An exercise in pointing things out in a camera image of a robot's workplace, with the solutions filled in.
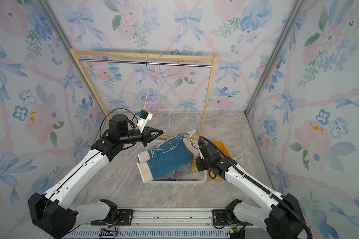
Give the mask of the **dark teal patterned towel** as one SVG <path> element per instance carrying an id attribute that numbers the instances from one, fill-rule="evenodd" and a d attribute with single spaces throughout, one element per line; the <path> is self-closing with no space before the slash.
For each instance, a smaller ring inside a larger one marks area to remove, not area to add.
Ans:
<path id="1" fill-rule="evenodd" d="M 197 149 L 193 147 L 192 141 L 183 136 L 184 134 L 172 137 L 147 151 L 147 165 L 154 180 L 191 163 L 197 157 Z"/>

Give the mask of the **pink clothespin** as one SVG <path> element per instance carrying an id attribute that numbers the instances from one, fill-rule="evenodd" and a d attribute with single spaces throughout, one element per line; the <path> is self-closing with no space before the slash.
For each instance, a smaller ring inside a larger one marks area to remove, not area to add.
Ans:
<path id="1" fill-rule="evenodd" d="M 187 140 L 192 141 L 191 135 L 189 135 L 189 134 L 184 134 L 183 136 L 184 136 Z"/>

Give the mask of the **light blue wire hanger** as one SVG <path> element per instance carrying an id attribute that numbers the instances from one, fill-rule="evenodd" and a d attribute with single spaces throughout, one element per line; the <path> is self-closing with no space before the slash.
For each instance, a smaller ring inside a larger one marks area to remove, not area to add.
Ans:
<path id="1" fill-rule="evenodd" d="M 152 100 L 150 102 L 150 106 L 149 106 L 149 111 L 150 112 L 153 112 L 156 105 L 159 103 L 160 92 L 161 92 L 163 86 L 166 84 L 168 78 L 171 77 L 171 76 L 174 76 L 174 75 L 179 75 L 179 73 L 171 74 L 170 69 L 167 69 L 168 74 L 167 74 L 167 76 L 164 76 L 164 71 L 162 71 L 162 69 L 161 69 L 161 66 L 164 65 L 164 63 L 161 62 L 161 56 L 163 56 L 163 54 L 160 54 L 158 59 L 157 59 L 157 64 L 158 64 L 158 68 L 159 68 L 159 75 L 161 77 L 161 80 L 160 80 L 160 82 L 159 82 L 159 84 L 157 86 L 157 89 L 156 89 L 155 93 L 154 93 L 154 97 L 152 98 Z"/>

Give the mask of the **yellow white striped towel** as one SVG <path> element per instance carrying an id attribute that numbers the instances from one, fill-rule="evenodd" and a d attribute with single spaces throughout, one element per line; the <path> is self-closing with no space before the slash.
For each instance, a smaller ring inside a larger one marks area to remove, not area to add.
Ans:
<path id="1" fill-rule="evenodd" d="M 197 171 L 197 165 L 195 161 L 191 162 L 191 166 L 192 166 L 192 172 L 196 172 Z"/>

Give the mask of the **grey terry towel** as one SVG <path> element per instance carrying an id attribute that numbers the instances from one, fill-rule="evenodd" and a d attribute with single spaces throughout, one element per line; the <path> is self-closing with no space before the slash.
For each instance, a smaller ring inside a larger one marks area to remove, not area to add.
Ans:
<path id="1" fill-rule="evenodd" d="M 190 173 L 192 173 L 192 167 L 184 166 L 161 177 L 161 179 L 165 181 L 178 181 L 182 179 L 185 174 L 190 174 Z"/>

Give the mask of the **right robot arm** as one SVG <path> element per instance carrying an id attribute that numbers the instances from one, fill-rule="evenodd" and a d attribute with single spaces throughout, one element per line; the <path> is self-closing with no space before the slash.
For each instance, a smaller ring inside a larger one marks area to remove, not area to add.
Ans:
<path id="1" fill-rule="evenodd" d="M 252 224 L 266 230 L 273 239 L 298 239 L 303 232 L 308 239 L 313 238 L 295 196 L 270 189 L 206 137 L 199 137 L 197 144 L 200 152 L 196 159 L 198 170 L 207 170 L 221 177 L 257 203 L 254 207 L 241 200 L 232 201 L 225 210 L 233 224 Z"/>

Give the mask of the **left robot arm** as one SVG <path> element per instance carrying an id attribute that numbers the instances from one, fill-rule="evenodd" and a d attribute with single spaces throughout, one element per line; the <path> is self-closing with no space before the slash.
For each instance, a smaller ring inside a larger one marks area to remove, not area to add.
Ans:
<path id="1" fill-rule="evenodd" d="M 118 206 L 110 200 L 78 206 L 72 203 L 90 179 L 118 153 L 139 142 L 147 146 L 163 134 L 162 130 L 147 126 L 152 117 L 152 113 L 141 110 L 137 113 L 137 123 L 133 124 L 124 114 L 114 115 L 108 129 L 65 177 L 45 193 L 34 193 L 29 198 L 32 223 L 54 239 L 61 239 L 92 221 L 117 224 Z"/>

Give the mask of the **yellow plastic tray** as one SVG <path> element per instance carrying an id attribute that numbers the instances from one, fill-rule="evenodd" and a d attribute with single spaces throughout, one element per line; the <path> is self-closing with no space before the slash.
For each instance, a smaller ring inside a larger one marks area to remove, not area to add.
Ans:
<path id="1" fill-rule="evenodd" d="M 229 159 L 232 159 L 231 155 L 223 142 L 219 140 L 214 140 L 212 142 L 216 147 L 219 148 L 219 150 L 213 146 L 211 147 L 214 152 L 211 158 L 211 169 L 209 169 L 209 176 L 217 181 L 225 180 L 225 173 L 231 167 L 231 163 L 228 162 L 228 160 L 220 152 L 223 152 L 223 154 L 229 157 Z"/>

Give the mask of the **white perforated plastic basket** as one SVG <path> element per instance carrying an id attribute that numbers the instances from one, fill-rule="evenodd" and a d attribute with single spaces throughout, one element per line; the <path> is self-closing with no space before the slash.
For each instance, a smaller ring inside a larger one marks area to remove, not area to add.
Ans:
<path id="1" fill-rule="evenodd" d="M 154 146 L 159 145 L 160 143 L 162 143 L 164 141 L 154 141 L 153 143 L 148 144 L 148 150 L 152 149 Z M 153 180 L 151 181 L 151 183 L 156 183 L 156 184 L 200 184 L 205 182 L 206 180 L 206 174 L 203 172 L 192 172 L 190 174 L 185 174 L 183 176 L 182 179 L 178 180 L 178 181 L 165 181 L 162 179 L 157 179 L 157 180 Z"/>

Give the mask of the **beige towel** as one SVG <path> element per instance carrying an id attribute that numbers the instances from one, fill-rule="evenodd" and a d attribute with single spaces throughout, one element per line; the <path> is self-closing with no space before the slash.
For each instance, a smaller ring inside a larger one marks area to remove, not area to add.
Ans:
<path id="1" fill-rule="evenodd" d="M 192 138 L 192 135 L 195 133 L 195 130 L 189 130 L 189 131 L 187 131 L 187 132 L 185 132 L 185 133 L 187 133 L 187 134 L 189 134 L 189 135 L 191 135 L 191 138 Z M 148 155 L 148 153 L 147 153 L 147 151 L 148 150 L 146 150 L 146 151 L 144 151 L 144 152 L 141 152 L 141 153 L 139 153 L 138 155 L 137 155 L 137 157 L 138 157 L 138 163 L 137 163 L 137 167 L 138 167 L 138 170 L 139 170 L 139 172 L 140 172 L 140 174 L 141 174 L 141 177 L 142 177 L 142 180 L 143 180 L 143 182 L 144 183 L 148 183 L 148 182 L 151 182 L 151 181 L 153 181 L 154 179 L 153 179 L 153 177 L 152 177 L 152 174 L 151 174 L 151 172 L 150 172 L 150 169 L 149 169 L 149 167 L 148 167 L 148 165 L 147 165 L 147 161 L 149 160 L 149 155 Z M 187 165 L 185 165 L 186 167 L 191 167 L 191 163 L 189 163 L 189 164 L 187 164 Z"/>

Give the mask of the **metal hanging rod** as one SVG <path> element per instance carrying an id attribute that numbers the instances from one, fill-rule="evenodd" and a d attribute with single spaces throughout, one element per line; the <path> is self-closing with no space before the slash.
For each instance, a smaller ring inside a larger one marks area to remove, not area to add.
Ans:
<path id="1" fill-rule="evenodd" d="M 163 63 L 163 62 L 147 62 L 147 61 L 123 61 L 123 60 L 104 60 L 104 59 L 84 59 L 80 58 L 80 62 L 101 62 L 101 63 L 118 63 L 118 64 L 135 64 L 135 65 L 162 65 L 162 66 L 181 66 L 181 67 L 197 67 L 211 68 L 212 65 L 201 64 L 181 64 L 181 63 Z"/>

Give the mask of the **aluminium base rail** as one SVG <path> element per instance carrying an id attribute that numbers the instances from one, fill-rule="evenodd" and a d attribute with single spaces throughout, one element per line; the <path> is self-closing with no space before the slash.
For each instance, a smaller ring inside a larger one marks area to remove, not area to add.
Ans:
<path id="1" fill-rule="evenodd" d="M 231 224 L 224 209 L 136 208 L 120 209 L 119 220 L 109 226 L 103 221 L 75 226 L 65 239 L 268 239 L 258 226 Z"/>

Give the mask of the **wooden clothes rack frame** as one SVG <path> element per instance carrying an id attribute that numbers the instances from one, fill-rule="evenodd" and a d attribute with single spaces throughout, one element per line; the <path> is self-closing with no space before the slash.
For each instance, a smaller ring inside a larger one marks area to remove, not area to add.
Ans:
<path id="1" fill-rule="evenodd" d="M 110 118 L 108 116 L 108 114 L 110 112 L 108 111 L 107 107 L 105 106 L 105 103 L 102 100 L 102 98 L 96 88 L 96 85 L 93 83 L 93 80 L 91 79 L 91 77 L 89 75 L 89 72 L 86 70 L 84 63 L 79 61 L 80 57 L 81 56 L 94 56 L 94 57 L 105 56 L 105 57 L 118 58 L 119 60 L 123 60 L 123 61 L 148 61 L 148 59 L 153 59 L 154 62 L 157 62 L 157 59 L 159 57 L 159 54 L 82 51 L 82 50 L 77 50 L 75 48 L 72 48 L 69 51 L 70 51 L 71 56 L 73 57 L 74 62 L 77 65 L 78 69 L 80 70 L 81 74 L 83 75 L 86 84 L 89 86 L 96 101 L 98 102 L 103 113 L 105 114 L 106 119 Z M 207 106 L 209 103 L 212 80 L 214 77 L 217 56 L 216 55 L 213 55 L 210 57 L 207 57 L 207 56 L 178 56 L 178 55 L 163 54 L 163 56 L 161 56 L 161 59 L 162 60 L 172 60 L 172 61 L 184 60 L 184 61 L 210 62 L 211 63 L 210 65 L 212 65 L 212 67 L 210 68 L 210 75 L 209 75 L 209 79 L 208 79 L 208 87 L 207 87 L 207 92 L 206 92 L 206 97 L 205 97 L 205 104 L 204 104 L 204 110 L 203 110 L 203 114 L 202 114 L 202 118 L 201 118 L 201 123 L 198 128 L 198 135 L 194 137 L 194 139 L 198 139 L 202 135 L 203 129 L 204 129 L 206 113 L 207 113 Z"/>

